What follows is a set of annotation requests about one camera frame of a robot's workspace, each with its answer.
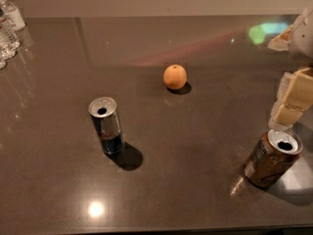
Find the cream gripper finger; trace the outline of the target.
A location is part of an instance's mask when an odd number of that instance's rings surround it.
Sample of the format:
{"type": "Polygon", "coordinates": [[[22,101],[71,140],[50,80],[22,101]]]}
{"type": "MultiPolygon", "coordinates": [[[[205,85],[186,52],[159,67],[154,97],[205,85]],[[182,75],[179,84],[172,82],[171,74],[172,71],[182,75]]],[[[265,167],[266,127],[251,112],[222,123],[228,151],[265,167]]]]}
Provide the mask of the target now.
{"type": "Polygon", "coordinates": [[[275,36],[268,43],[268,48],[274,51],[288,51],[292,26],[289,25],[280,34],[275,36]]]}
{"type": "Polygon", "coordinates": [[[303,67],[294,73],[285,72],[277,92],[268,126],[288,130],[313,105],[313,69],[303,67]]]}

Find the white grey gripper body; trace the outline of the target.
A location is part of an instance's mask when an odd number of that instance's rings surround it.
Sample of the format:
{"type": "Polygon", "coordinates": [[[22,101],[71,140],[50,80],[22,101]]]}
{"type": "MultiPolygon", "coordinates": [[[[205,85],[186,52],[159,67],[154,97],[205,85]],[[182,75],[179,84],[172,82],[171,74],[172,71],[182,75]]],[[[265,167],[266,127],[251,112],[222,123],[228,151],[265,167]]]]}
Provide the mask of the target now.
{"type": "Polygon", "coordinates": [[[310,3],[292,25],[289,52],[301,66],[313,66],[313,3],[310,3]]]}

